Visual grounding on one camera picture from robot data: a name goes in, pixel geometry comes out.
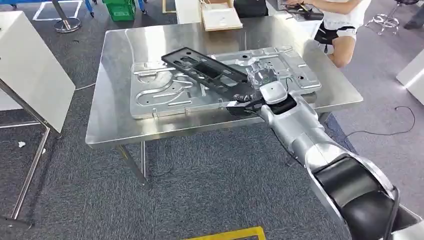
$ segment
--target green crate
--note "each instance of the green crate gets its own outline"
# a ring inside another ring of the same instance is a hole
[[[136,5],[134,1],[132,4],[117,4],[117,3],[108,3],[106,4],[107,10],[109,11],[110,18],[112,21],[133,21]]]
[[[134,0],[102,0],[104,4],[132,4]]]

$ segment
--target white panel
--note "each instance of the white panel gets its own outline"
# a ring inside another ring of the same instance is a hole
[[[75,85],[23,12],[0,12],[0,28],[0,78],[61,132]]]
[[[21,105],[19,105],[15,100],[13,100],[10,96],[8,96],[3,90],[0,89],[0,112],[14,109],[21,109]]]
[[[399,74],[397,80],[424,104],[424,50],[422,50]]]
[[[175,0],[176,18],[178,24],[200,23],[199,0]]]

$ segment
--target black shorts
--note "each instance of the black shorts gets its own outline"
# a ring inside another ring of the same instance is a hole
[[[339,35],[337,35],[337,31],[346,31],[348,29],[355,29],[355,27],[343,26],[336,30],[328,30],[326,29],[326,26],[324,26],[324,22],[322,22],[314,39],[320,44],[332,45],[333,39],[339,37]]]

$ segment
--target black power cord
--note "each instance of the black power cord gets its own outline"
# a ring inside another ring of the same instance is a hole
[[[396,219],[396,215],[398,213],[398,209],[399,209],[399,205],[401,204],[401,194],[399,189],[393,185],[393,190],[392,190],[394,195],[394,203],[393,206],[391,207],[391,211],[390,211],[390,215],[388,216],[388,220],[387,220],[387,225],[385,227],[385,231],[384,231],[384,235],[383,235],[383,240],[389,240],[390,236],[392,235],[392,228],[393,228],[393,223],[395,222]]]
[[[286,92],[289,92],[289,82],[288,82],[289,79],[290,79],[291,83],[293,83],[293,79],[291,77],[288,76],[288,77],[285,78],[285,91]]]
[[[354,134],[358,134],[358,133],[365,133],[365,134],[370,134],[370,135],[377,135],[377,136],[393,136],[393,135],[398,135],[398,134],[406,134],[406,133],[409,133],[413,128],[414,128],[414,126],[415,126],[415,114],[414,114],[414,112],[412,111],[412,109],[410,108],[410,107],[408,107],[408,106],[397,106],[397,107],[395,107],[394,108],[394,110],[395,111],[397,111],[399,108],[405,108],[405,109],[408,109],[409,111],[410,111],[410,113],[412,114],[412,118],[413,118],[413,121],[412,121],[412,125],[411,125],[411,127],[408,129],[408,130],[405,130],[405,131],[397,131],[397,132],[393,132],[393,133],[380,133],[380,132],[372,132],[372,131],[367,131],[367,130],[358,130],[358,131],[353,131],[353,132],[351,132],[351,133],[349,133],[349,134],[347,134],[344,138],[343,138],[343,142],[344,142],[344,145],[349,149],[349,151],[351,151],[351,152],[353,152],[352,151],[352,149],[349,147],[349,145],[348,145],[348,142],[347,142],[347,140],[348,140],[348,138],[350,137],[350,136],[352,136],[352,135],[354,135]],[[326,124],[326,126],[327,126],[327,128],[328,129],[330,129],[332,132],[336,132],[334,129],[332,129],[331,127],[329,127],[327,124]]]

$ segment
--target floor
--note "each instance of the floor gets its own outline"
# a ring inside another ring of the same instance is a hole
[[[374,0],[367,18],[390,7],[384,0]],[[105,30],[176,23],[174,14],[162,15],[161,1],[150,0],[146,8],[147,16],[138,12],[134,22],[115,23],[103,4],[94,6],[95,18],[82,6],[78,17],[83,27],[70,34],[55,33],[52,22],[32,23],[78,88],[95,81]],[[31,19],[38,4],[22,4],[19,9]],[[0,11],[6,10],[10,7],[0,5]],[[413,6],[399,9],[399,19],[407,21],[414,10]],[[423,106],[394,76],[423,49],[423,38],[422,30],[401,29],[399,36],[378,37],[362,28],[352,63],[343,72],[364,96],[364,103],[337,112],[337,120],[328,121],[332,129],[328,133],[344,144],[344,132],[403,130],[411,117],[403,110],[394,112],[393,107],[414,110],[416,126],[408,134],[359,133],[349,139],[399,186],[402,203],[421,215],[423,176],[415,166],[422,166],[424,154],[418,145],[423,142]],[[143,191],[114,150],[92,150],[84,143],[93,90],[75,93],[63,138],[48,141],[21,214],[34,227],[23,231],[0,226],[0,240],[182,239],[254,226],[262,226],[271,240],[349,239],[347,230],[329,218],[308,188],[302,168],[286,165],[290,159],[261,124],[149,142],[153,190]],[[2,120],[26,117],[21,111],[0,113]],[[39,130],[0,131],[0,161],[5,166],[0,168],[2,214],[10,213],[19,193]],[[26,146],[19,148],[18,141]],[[138,154],[137,145],[128,147]]]

